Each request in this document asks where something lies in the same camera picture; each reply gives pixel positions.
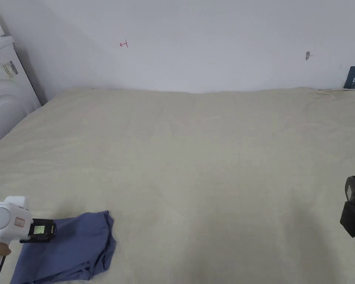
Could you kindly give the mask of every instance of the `red marking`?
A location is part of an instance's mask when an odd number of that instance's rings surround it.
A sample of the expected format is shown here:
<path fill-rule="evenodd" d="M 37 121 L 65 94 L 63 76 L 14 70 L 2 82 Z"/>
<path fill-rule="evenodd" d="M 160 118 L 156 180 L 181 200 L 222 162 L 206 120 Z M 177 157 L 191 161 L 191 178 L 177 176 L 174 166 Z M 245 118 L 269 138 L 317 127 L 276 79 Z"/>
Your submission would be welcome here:
<path fill-rule="evenodd" d="M 126 47 L 128 47 L 128 43 L 126 42 L 126 40 L 125 40 L 125 43 L 124 43 L 124 44 L 126 44 Z M 120 43 L 119 46 L 123 46 L 124 44 L 123 44 L 123 43 Z"/>
<path fill-rule="evenodd" d="M 24 225 L 25 225 L 25 220 L 16 217 L 16 220 L 14 221 L 14 224 L 15 224 L 16 226 L 19 226 L 19 227 L 24 227 Z"/>

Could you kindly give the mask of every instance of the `mattress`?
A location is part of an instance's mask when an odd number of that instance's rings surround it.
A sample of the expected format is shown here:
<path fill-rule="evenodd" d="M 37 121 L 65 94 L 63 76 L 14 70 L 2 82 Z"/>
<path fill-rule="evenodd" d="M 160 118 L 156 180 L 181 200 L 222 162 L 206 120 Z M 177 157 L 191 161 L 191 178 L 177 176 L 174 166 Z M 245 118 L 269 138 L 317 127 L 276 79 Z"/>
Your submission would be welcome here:
<path fill-rule="evenodd" d="M 72 89 L 0 141 L 0 200 L 28 196 L 38 218 L 110 211 L 118 245 L 92 283 L 355 283 L 351 175 L 346 90 Z"/>

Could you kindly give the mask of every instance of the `white handheld device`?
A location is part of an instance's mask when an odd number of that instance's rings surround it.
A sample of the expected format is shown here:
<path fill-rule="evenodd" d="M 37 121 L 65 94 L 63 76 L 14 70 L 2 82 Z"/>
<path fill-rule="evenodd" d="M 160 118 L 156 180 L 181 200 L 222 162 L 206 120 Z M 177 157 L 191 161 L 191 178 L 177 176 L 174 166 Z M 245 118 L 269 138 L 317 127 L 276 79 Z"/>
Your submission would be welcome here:
<path fill-rule="evenodd" d="M 30 227 L 33 223 L 28 209 L 28 201 L 24 196 L 9 196 L 0 202 L 0 243 L 12 240 L 30 239 Z M 0 256 L 0 271 L 5 257 Z"/>

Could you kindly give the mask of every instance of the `sticker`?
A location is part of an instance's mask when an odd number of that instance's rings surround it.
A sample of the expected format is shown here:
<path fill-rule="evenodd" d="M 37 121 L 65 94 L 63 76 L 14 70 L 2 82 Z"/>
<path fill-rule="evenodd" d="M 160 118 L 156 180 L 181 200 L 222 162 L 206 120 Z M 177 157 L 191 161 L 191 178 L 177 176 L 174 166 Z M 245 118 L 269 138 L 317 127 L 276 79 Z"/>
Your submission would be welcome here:
<path fill-rule="evenodd" d="M 45 232 L 45 226 L 35 226 L 34 234 L 43 234 Z"/>
<path fill-rule="evenodd" d="M 25 220 L 16 217 L 16 220 L 14 221 L 14 224 L 15 224 L 16 226 L 19 226 L 19 227 L 24 227 Z"/>
<path fill-rule="evenodd" d="M 3 65 L 5 73 L 8 75 L 9 79 L 13 79 L 15 73 L 13 72 L 13 69 L 10 66 L 10 63 L 6 63 Z"/>

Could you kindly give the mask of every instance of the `wall mark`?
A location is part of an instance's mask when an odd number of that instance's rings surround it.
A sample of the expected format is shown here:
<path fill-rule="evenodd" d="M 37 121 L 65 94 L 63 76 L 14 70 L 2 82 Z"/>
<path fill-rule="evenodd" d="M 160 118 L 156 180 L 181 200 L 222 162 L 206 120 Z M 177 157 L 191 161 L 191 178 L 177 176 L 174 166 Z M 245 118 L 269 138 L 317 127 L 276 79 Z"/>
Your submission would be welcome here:
<path fill-rule="evenodd" d="M 126 45 L 126 47 L 128 47 L 128 43 L 126 42 L 126 40 L 125 40 L 124 44 L 123 43 L 119 43 L 119 46 L 124 46 L 124 45 Z"/>

